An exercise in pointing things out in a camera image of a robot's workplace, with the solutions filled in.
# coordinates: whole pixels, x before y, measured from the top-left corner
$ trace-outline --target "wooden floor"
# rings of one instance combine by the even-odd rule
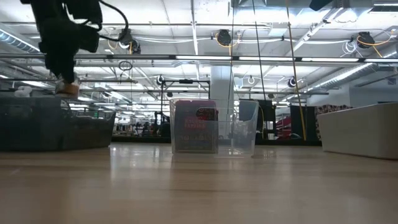
[[[0,153],[0,223],[398,223],[398,163],[268,147],[265,159],[168,144]]]

